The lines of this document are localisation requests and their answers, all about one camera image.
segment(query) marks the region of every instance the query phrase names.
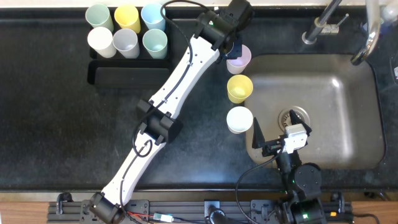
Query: sink basin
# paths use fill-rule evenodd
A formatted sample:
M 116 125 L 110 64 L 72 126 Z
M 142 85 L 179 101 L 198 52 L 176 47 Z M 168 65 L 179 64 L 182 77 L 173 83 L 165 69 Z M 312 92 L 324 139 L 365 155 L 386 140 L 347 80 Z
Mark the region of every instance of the sink basin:
M 245 107 L 258 119 L 266 141 L 290 124 L 293 109 L 311 128 L 308 145 L 299 149 L 303 163 L 323 169 L 376 167 L 385 151 L 374 74 L 366 63 L 354 66 L 350 55 L 263 55 L 251 60 L 245 74 L 254 90 Z M 246 149 L 260 164 L 268 160 Z

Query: cup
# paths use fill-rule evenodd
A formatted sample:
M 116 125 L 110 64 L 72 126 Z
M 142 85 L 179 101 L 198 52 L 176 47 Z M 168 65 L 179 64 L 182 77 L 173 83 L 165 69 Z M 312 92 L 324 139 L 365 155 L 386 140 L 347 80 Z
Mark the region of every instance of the cup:
M 119 6 L 114 12 L 114 19 L 122 29 L 131 29 L 137 34 L 141 31 L 138 10 L 132 4 Z
M 250 49 L 245 45 L 242 45 L 242 57 L 238 57 L 237 59 L 228 59 L 226 61 L 226 68 L 234 75 L 240 74 L 246 68 L 250 60 Z
M 113 22 L 108 7 L 95 4 L 86 10 L 86 20 L 93 27 L 105 27 L 113 32 Z
M 141 10 L 142 20 L 147 25 L 148 29 L 160 29 L 162 31 L 166 28 L 166 21 L 160 14 L 162 5 L 159 3 L 152 3 L 144 6 Z M 166 15 L 166 10 L 162 10 L 163 15 Z
M 143 38 L 142 43 L 154 59 L 164 59 L 167 55 L 167 36 L 160 29 L 148 30 Z
M 253 114 L 243 106 L 232 108 L 226 115 L 228 129 L 234 134 L 247 131 L 253 124 Z
M 253 92 L 253 83 L 245 75 L 234 75 L 228 80 L 226 88 L 232 103 L 242 103 Z
M 139 55 L 138 37 L 131 29 L 118 30 L 113 35 L 113 45 L 125 58 L 137 58 Z
M 88 45 L 104 58 L 110 58 L 116 54 L 112 39 L 112 32 L 105 27 L 94 28 L 87 36 Z

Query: wooden surface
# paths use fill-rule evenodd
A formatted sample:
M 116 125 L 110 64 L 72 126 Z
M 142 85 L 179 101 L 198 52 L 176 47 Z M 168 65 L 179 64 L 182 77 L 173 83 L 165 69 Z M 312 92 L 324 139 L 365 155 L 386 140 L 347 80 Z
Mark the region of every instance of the wooden surface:
M 48 202 L 0 202 L 0 224 L 44 224 Z M 398 202 L 353 202 L 354 213 L 372 213 L 382 224 L 398 224 Z M 355 224 L 375 224 L 373 218 L 356 218 Z

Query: sink drain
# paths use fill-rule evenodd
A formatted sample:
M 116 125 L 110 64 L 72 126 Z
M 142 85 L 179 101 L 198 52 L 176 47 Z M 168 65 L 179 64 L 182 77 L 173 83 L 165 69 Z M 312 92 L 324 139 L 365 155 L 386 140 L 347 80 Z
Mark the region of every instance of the sink drain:
M 294 110 L 298 118 L 300 118 L 304 123 L 307 125 L 310 125 L 310 117 L 308 117 L 307 112 L 298 106 L 291 106 L 290 108 L 284 109 L 280 112 L 278 122 L 279 122 L 279 127 L 282 131 L 285 131 L 285 128 L 287 126 L 292 125 L 292 121 L 290 119 L 290 114 L 289 111 Z

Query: blue cup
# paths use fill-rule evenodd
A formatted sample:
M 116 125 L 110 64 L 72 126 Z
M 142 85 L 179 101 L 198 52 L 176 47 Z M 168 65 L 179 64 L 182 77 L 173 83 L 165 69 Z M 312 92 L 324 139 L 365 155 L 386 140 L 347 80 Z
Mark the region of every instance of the blue cup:
M 152 3 L 144 6 L 141 10 L 142 20 L 147 25 L 148 29 L 160 29 L 162 31 L 166 28 L 166 21 L 160 14 L 160 8 L 162 7 L 159 3 Z M 163 15 L 166 15 L 166 10 L 163 9 Z

